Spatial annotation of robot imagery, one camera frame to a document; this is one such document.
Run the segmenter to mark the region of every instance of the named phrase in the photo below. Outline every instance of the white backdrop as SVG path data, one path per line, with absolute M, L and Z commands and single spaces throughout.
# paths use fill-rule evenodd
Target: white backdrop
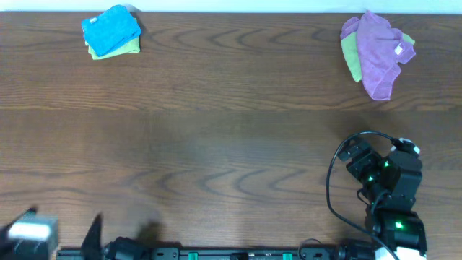
M 364 12 L 462 14 L 462 0 L 0 0 L 1 11 L 103 11 L 131 4 L 159 12 Z

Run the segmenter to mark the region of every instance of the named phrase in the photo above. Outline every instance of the white label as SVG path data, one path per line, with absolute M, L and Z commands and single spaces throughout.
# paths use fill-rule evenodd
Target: white label
M 401 44 L 399 43 L 398 46 L 395 48 L 395 53 L 396 55 L 399 55 L 401 54 L 402 51 L 403 51 L 403 48 L 401 47 Z

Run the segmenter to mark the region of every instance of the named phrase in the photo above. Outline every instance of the wood plank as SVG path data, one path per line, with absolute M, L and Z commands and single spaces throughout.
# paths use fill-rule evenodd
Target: wood plank
M 99 211 L 105 242 L 147 225 L 184 246 L 367 239 L 331 215 L 324 183 L 339 142 L 375 129 L 422 149 L 429 259 L 462 254 L 461 17 L 386 15 L 417 56 L 374 102 L 341 54 L 348 14 L 139 13 L 142 52 L 102 61 L 79 25 L 93 15 L 0 16 L 0 223 L 37 204 L 66 246 Z M 332 181 L 335 208 L 363 222 L 340 162 Z

